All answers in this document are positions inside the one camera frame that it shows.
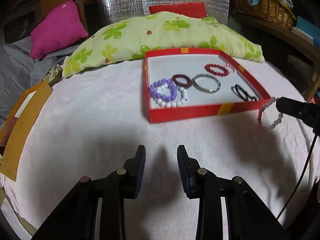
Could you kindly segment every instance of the wicker basket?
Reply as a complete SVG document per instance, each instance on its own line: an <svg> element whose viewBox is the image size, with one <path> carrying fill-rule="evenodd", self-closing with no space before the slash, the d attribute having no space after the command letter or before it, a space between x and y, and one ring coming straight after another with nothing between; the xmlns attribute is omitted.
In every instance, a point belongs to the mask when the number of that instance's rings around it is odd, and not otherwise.
<svg viewBox="0 0 320 240"><path fill-rule="evenodd" d="M247 0L235 0L236 9L244 14L258 17L291 30L296 20L292 11L280 0L259 0L255 6Z"/></svg>

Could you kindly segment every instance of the screw head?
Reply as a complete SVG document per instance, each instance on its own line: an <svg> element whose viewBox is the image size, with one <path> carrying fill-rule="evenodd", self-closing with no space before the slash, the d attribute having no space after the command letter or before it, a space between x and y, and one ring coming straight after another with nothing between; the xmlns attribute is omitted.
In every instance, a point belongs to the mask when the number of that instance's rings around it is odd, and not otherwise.
<svg viewBox="0 0 320 240"><path fill-rule="evenodd" d="M88 182L89 181L89 177L88 176L82 176L81 178L80 178L80 182L81 183L86 183L86 182Z"/></svg>
<svg viewBox="0 0 320 240"><path fill-rule="evenodd" d="M239 176L234 177L234 181L235 181L236 183L239 183L239 184L241 184L242 182L244 182L244 180L243 180L241 177L239 177Z"/></svg>
<svg viewBox="0 0 320 240"><path fill-rule="evenodd" d="M204 168L199 168L198 169L198 173L201 174L201 175L205 175L205 174L207 174L207 170L204 169Z"/></svg>
<svg viewBox="0 0 320 240"><path fill-rule="evenodd" d="M117 170L117 174L119 174L119 175L124 175L126 172L127 172L126 169Z"/></svg>

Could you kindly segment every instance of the white bed sheet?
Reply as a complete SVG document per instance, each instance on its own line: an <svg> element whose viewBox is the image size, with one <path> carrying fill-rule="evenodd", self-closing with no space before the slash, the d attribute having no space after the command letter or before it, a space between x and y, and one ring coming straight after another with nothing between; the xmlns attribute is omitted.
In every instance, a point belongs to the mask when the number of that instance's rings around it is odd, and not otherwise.
<svg viewBox="0 0 320 240"><path fill-rule="evenodd" d="M303 101L269 63L236 60L271 96ZM182 189L176 158L180 144L217 176L243 177L278 215L302 171L311 128L285 115L270 130L278 115L275 106L264 112L262 131L257 129L257 110L150 124L144 101L141 60L77 74L54 85L25 143L17 181L0 179L20 216L39 228L81 176L108 176L134 156L139 144L146 147L147 159L139 197L125 201L129 240L195 239L198 200L189 200ZM317 142L282 224L301 210L319 171ZM224 224L225 239L227 230Z"/></svg>

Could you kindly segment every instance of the green floral pillow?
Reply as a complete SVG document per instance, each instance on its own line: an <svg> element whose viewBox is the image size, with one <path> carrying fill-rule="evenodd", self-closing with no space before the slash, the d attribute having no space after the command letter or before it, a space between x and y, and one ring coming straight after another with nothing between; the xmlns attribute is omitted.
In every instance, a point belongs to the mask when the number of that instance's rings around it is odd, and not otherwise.
<svg viewBox="0 0 320 240"><path fill-rule="evenodd" d="M63 77L87 67L144 58L146 51L168 48L212 48L264 62L261 46L213 17L190 18L171 12L133 17L103 27L83 42L63 65Z"/></svg>

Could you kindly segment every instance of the pillow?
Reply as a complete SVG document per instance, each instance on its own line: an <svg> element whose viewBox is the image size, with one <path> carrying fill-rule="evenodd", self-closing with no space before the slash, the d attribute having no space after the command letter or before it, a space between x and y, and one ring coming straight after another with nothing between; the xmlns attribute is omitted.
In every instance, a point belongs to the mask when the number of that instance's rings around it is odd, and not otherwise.
<svg viewBox="0 0 320 240"><path fill-rule="evenodd" d="M203 2L152 5L152 6L149 6L149 11L151 14L167 11L167 12L183 14L185 16L193 17L193 18L207 17L207 12L205 10Z"/></svg>
<svg viewBox="0 0 320 240"><path fill-rule="evenodd" d="M88 33L80 22L77 5L74 1L67 1L53 9L31 32L30 56L42 59L86 36Z"/></svg>
<svg viewBox="0 0 320 240"><path fill-rule="evenodd" d="M220 49L232 57L264 62L260 45L213 17L196 19L160 12L103 27L65 60L62 76L71 76L87 67L141 59L149 50L182 47Z"/></svg>

